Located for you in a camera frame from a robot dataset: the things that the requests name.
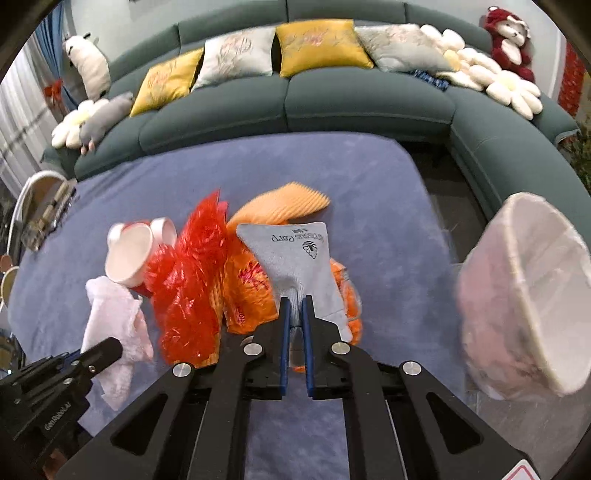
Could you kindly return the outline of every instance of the red decoration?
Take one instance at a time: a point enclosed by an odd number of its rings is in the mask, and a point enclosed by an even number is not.
[[[51,99],[51,106],[61,106],[61,87],[64,85],[62,79],[57,79],[49,87],[43,89],[46,98]]]
[[[572,45],[567,43],[564,75],[560,86],[560,94],[558,95],[558,104],[572,117],[575,117],[579,111],[586,71],[585,65]]]

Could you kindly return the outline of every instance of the floor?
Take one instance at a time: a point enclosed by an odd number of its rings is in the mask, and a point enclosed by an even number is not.
[[[476,199],[451,157],[434,166],[433,152],[427,147],[404,147],[423,177],[457,261],[462,262],[486,225]],[[482,393],[473,402],[489,425],[531,456],[541,480],[556,474],[591,422],[591,382],[575,395],[547,403],[495,401]]]

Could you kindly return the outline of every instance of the yellow pillow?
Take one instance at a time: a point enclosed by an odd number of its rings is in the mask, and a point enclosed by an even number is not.
[[[281,76],[322,67],[374,68],[353,26],[353,20],[308,20],[277,27]]]
[[[192,50],[148,70],[129,116],[162,108],[189,94],[203,49]]]

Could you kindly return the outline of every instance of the gray stuffed animal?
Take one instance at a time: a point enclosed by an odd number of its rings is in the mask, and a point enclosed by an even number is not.
[[[100,107],[80,128],[81,153],[94,151],[106,133],[121,122],[131,112],[134,105],[134,94],[122,93],[109,103]]]

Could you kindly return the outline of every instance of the white curtain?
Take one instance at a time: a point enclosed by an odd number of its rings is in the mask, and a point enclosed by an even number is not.
[[[43,95],[51,83],[33,35],[0,83],[0,180],[15,198],[27,178],[40,170],[43,150],[57,125]]]

